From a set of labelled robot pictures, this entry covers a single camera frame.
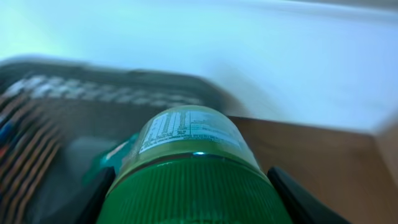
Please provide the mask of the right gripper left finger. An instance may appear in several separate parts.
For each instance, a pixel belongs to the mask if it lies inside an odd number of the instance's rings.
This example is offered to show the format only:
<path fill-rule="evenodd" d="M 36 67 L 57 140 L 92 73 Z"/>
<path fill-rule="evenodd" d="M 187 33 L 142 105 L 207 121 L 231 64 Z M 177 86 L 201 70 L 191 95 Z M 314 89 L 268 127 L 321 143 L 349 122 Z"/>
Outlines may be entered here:
<path fill-rule="evenodd" d="M 96 177 L 83 189 L 78 196 L 76 205 L 76 224 L 96 223 L 101 211 L 104 198 L 115 179 L 113 167 L 105 167 L 99 171 Z"/>

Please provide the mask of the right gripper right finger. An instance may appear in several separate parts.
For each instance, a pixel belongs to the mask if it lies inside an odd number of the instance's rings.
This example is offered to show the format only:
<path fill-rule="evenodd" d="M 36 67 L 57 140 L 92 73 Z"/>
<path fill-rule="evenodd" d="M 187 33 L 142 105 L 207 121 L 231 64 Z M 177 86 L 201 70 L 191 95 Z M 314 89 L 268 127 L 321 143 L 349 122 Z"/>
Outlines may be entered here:
<path fill-rule="evenodd" d="M 267 177 L 276 189 L 292 221 L 299 224 L 349 224 L 279 167 L 271 167 Z"/>

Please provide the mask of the green lid jar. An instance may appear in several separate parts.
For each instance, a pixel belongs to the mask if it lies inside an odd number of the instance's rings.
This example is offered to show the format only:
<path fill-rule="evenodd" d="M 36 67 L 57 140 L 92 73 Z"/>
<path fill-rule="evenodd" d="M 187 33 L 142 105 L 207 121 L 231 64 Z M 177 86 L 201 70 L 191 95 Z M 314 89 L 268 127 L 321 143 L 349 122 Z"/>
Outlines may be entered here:
<path fill-rule="evenodd" d="M 204 106 L 154 116 L 123 158 L 98 223 L 291 223 L 234 123 Z"/>

